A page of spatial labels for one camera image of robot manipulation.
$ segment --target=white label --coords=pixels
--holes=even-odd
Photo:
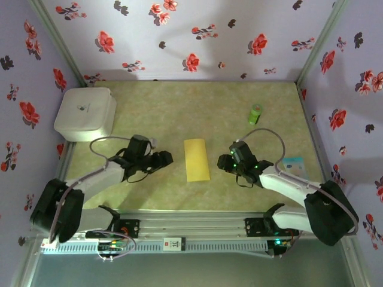
[[[164,237],[163,251],[182,251],[182,237]]]

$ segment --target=yellow cloth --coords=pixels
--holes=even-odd
[[[209,181],[209,164],[204,139],[187,139],[185,145],[186,181]]]

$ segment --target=gray cable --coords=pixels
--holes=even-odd
[[[274,164],[274,167],[275,167],[276,172],[278,172],[278,173],[280,174],[280,176],[287,176],[289,179],[291,179],[291,180],[294,181],[294,182],[297,182],[297,183],[299,183],[299,184],[304,184],[304,185],[306,185],[306,186],[308,186],[308,187],[310,187],[310,188],[313,188],[313,189],[318,190],[321,194],[327,196],[329,199],[331,199],[333,202],[335,202],[340,208],[343,209],[343,211],[344,211],[345,213],[347,213],[347,215],[351,218],[352,222],[354,223],[354,230],[351,231],[351,232],[349,232],[349,233],[347,233],[346,236],[351,236],[351,235],[355,235],[355,234],[357,234],[358,229],[359,229],[358,221],[357,221],[357,219],[355,218],[355,216],[351,213],[351,211],[349,211],[348,208],[347,208],[343,203],[341,203],[338,199],[336,199],[335,197],[333,197],[331,194],[327,193],[326,191],[322,190],[321,188],[318,188],[318,187],[316,187],[315,185],[310,184],[309,181],[306,181],[306,180],[304,180],[304,179],[297,179],[297,178],[294,178],[294,177],[290,176],[288,173],[281,173],[281,170],[278,168],[278,163],[280,163],[280,162],[283,160],[283,158],[285,157],[285,154],[286,154],[286,146],[285,146],[285,143],[284,143],[282,137],[281,137],[279,134],[277,134],[275,131],[273,131],[273,130],[271,130],[271,129],[267,129],[267,128],[264,128],[264,127],[260,127],[260,128],[258,128],[258,129],[254,129],[254,130],[252,130],[251,132],[247,133],[243,138],[238,139],[238,140],[236,140],[236,141],[237,141],[237,142],[239,142],[239,141],[243,141],[243,140],[245,140],[249,135],[251,135],[252,133],[257,132],[257,131],[259,131],[259,130],[265,130],[265,131],[267,131],[267,132],[272,133],[272,134],[275,135],[275,136],[279,139],[279,141],[282,143],[282,149],[283,149],[282,156],[281,156],[281,158],[280,158],[279,160],[277,160],[277,161],[275,162],[275,164]]]
[[[52,241],[53,241],[53,234],[54,234],[54,230],[56,229],[56,225],[57,225],[57,221],[58,221],[59,216],[60,216],[61,208],[62,208],[62,206],[63,206],[63,204],[64,204],[64,201],[65,201],[66,197],[68,196],[69,192],[71,192],[71,190],[72,190],[76,185],[78,185],[80,182],[85,181],[86,179],[91,178],[92,176],[95,176],[95,175],[97,175],[97,174],[103,172],[103,171],[108,167],[108,165],[109,165],[108,158],[107,158],[106,156],[104,156],[103,154],[100,154],[100,153],[96,152],[96,151],[93,149],[93,147],[92,147],[92,145],[93,145],[95,142],[100,141],[100,140],[102,140],[102,139],[125,139],[125,140],[128,140],[128,141],[130,140],[129,138],[124,138],[124,137],[122,137],[122,136],[104,136],[104,137],[102,137],[102,138],[98,138],[98,139],[95,139],[95,140],[93,140],[93,141],[90,142],[90,144],[89,144],[89,149],[90,149],[90,151],[91,151],[92,153],[98,155],[99,157],[103,157],[103,158],[105,159],[105,166],[101,167],[100,169],[98,169],[98,170],[96,170],[96,171],[94,171],[94,172],[92,172],[92,173],[89,173],[88,175],[83,176],[83,177],[80,178],[80,179],[77,179],[77,180],[76,180],[70,187],[68,187],[68,188],[64,191],[64,193],[63,193],[62,196],[61,196],[61,199],[60,199],[59,203],[57,204],[56,213],[54,214],[54,218],[53,218],[53,221],[52,221],[52,225],[51,225],[51,227],[50,227],[49,236],[48,236],[48,238],[49,238],[49,243],[52,243]]]

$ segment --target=white container with lid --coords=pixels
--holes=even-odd
[[[109,136],[116,106],[108,88],[72,88],[64,94],[54,129],[70,142]]]

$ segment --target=white lid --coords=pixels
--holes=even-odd
[[[72,88],[64,94],[54,129],[98,130],[105,122],[110,101],[108,88]]]

